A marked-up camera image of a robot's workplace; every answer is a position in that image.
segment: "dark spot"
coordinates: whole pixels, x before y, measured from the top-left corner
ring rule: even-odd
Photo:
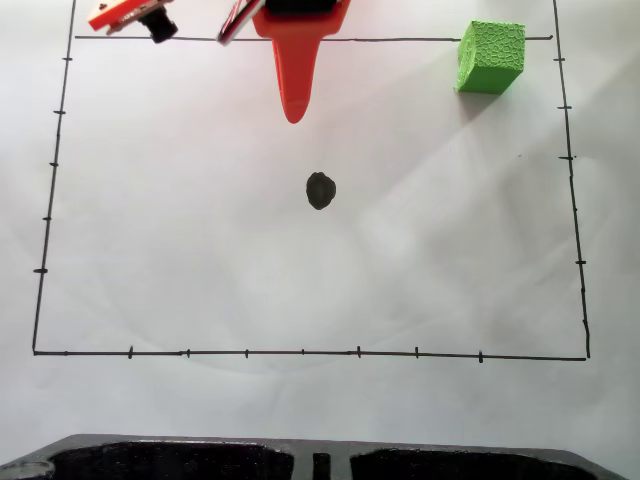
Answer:
[[[324,173],[314,173],[307,181],[307,197],[316,210],[327,208],[336,197],[336,184]]]

